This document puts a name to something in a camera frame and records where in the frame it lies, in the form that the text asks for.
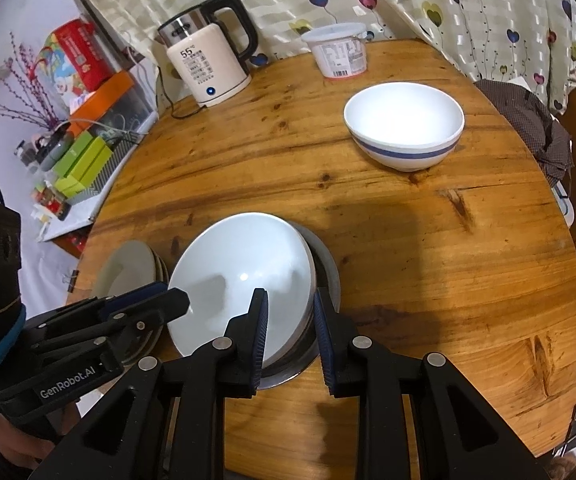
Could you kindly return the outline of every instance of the blue stripe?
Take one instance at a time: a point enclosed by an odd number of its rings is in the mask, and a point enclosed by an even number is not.
[[[420,159],[420,158],[431,158],[433,156],[443,155],[444,153],[447,153],[450,150],[452,150],[457,145],[457,142],[459,142],[459,139],[457,138],[457,140],[455,142],[453,142],[450,146],[446,146],[445,148],[437,150],[436,152],[399,153],[399,152],[391,152],[389,150],[384,150],[383,148],[377,148],[375,146],[371,146],[370,144],[366,144],[361,139],[359,139],[358,137],[355,137],[355,136],[353,136],[353,139],[356,141],[357,144],[360,144],[369,152],[378,153],[379,155],[384,155],[384,156],[391,156],[393,158],[407,158],[409,160],[415,160],[415,159]]]

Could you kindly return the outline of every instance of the checkered cloth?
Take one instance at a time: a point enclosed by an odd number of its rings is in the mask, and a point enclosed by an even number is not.
[[[573,167],[570,136],[539,98],[519,85],[487,79],[475,86],[522,138],[550,186]]]

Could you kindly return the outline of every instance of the red heart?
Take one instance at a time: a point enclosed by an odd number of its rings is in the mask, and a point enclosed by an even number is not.
[[[373,10],[377,6],[377,0],[359,0],[366,9]]]

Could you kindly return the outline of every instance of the silver screw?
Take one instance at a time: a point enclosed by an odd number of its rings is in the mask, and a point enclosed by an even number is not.
[[[231,345],[232,339],[226,336],[218,337],[212,342],[212,346],[214,346],[217,350],[225,350],[226,348],[230,348]]]
[[[157,359],[153,356],[142,357],[139,359],[139,369],[147,372],[157,366]]]
[[[370,348],[372,340],[365,335],[358,335],[353,339],[353,345],[357,348]]]
[[[446,358],[439,352],[428,354],[426,359],[428,360],[428,364],[436,366],[437,368],[440,368],[446,364]]]

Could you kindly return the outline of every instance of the electric kettle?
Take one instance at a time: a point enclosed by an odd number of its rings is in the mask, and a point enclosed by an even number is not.
[[[248,36],[248,46],[237,52],[226,26],[215,17],[231,9]],[[200,106],[214,106],[250,83],[246,60],[257,49],[257,29],[241,0],[206,0],[170,18],[158,29],[168,47],[168,59]]]

